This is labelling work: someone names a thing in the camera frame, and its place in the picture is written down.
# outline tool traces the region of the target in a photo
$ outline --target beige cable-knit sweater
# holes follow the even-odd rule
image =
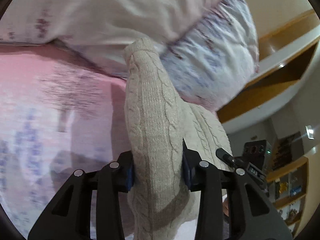
[[[135,185],[129,204],[136,240],[174,239],[179,226],[195,219],[200,193],[190,193],[181,177],[182,139],[219,169],[217,148],[231,153],[228,137],[215,114],[184,102],[174,89],[148,39],[125,49],[130,77],[125,116],[131,142]]]

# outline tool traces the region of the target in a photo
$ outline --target silver screw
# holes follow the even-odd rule
[[[201,167],[203,167],[203,168],[209,167],[209,163],[206,162],[206,161],[200,161],[200,162],[199,162],[199,165],[200,165]]]
[[[119,167],[119,163],[117,163],[117,162],[110,163],[110,168],[116,169],[118,167]]]
[[[236,169],[236,173],[240,176],[245,174],[245,171],[243,169]]]
[[[75,175],[76,177],[79,177],[83,174],[83,171],[82,170],[76,170],[73,175]]]

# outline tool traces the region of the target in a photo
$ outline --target cable knit pattern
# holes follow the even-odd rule
[[[135,185],[128,201],[135,216],[136,240],[174,239],[185,221],[199,212],[200,194],[181,177],[182,139],[218,168],[217,147],[228,152],[228,138],[217,117],[184,102],[174,89],[148,39],[125,49],[129,67],[125,116],[135,163]]]

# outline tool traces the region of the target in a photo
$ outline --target light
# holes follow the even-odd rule
[[[315,138],[313,137],[314,130],[313,130],[313,128],[311,127],[311,125],[307,125],[307,126],[306,126],[306,131],[307,131],[307,136],[308,136],[308,138],[314,140],[314,139],[315,139]]]

